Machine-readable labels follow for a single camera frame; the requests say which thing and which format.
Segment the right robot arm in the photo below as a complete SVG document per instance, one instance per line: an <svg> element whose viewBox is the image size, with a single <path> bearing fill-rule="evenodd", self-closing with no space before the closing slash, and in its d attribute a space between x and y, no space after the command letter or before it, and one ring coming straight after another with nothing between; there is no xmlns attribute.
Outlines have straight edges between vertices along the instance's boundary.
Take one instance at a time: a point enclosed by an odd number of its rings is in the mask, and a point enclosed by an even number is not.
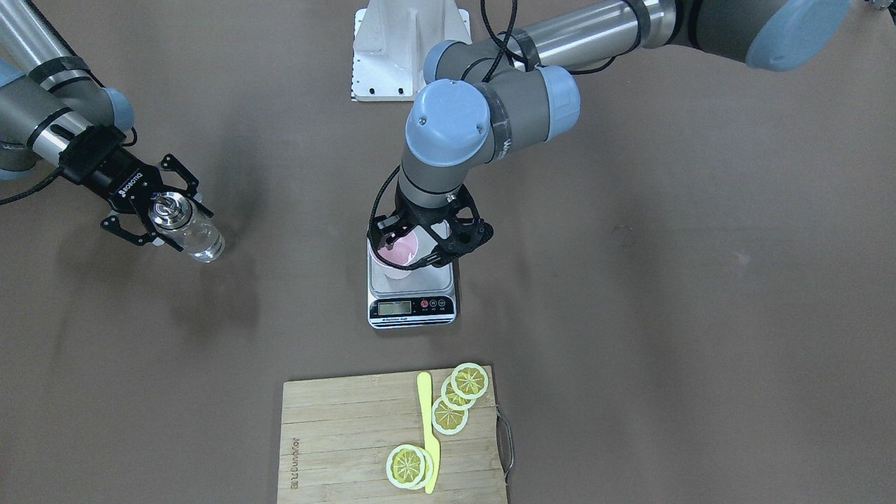
<svg viewBox="0 0 896 504"><path fill-rule="evenodd" d="M156 165L128 151L134 109L103 86L39 9L3 1L2 178L28 174L39 160L53 166L35 185L58 176L106 201L101 226L137 246L166 243L210 262L224 241L197 198L198 180L173 155Z"/></svg>

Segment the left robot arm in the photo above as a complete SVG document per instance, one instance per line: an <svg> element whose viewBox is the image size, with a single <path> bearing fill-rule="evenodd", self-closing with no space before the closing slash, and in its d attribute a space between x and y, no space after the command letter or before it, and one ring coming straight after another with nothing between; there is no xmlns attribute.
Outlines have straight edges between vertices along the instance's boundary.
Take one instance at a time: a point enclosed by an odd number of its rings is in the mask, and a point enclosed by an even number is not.
<svg viewBox="0 0 896 504"><path fill-rule="evenodd" d="M809 61L838 31L848 1L602 1L477 43L441 41L388 181L395 210L372 213L369 255L411 272L447 267L493 228L464 186L468 172L566 133L580 117L574 76L639 48L677 45L767 71Z"/></svg>

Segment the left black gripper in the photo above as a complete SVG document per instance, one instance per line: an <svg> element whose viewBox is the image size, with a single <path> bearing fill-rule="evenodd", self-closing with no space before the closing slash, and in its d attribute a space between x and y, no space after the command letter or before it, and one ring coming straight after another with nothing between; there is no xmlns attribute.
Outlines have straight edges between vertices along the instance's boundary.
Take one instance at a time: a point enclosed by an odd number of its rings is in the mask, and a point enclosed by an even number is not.
<svg viewBox="0 0 896 504"><path fill-rule="evenodd" d="M420 267L447 267L461 256L487 243L494 229L480 216L466 186L458 188L454 200L435 209L414 204L401 189L395 192L395 211L374 215L369 220L369 255L393 246L398 239L416 235L419 252L412 264Z"/></svg>

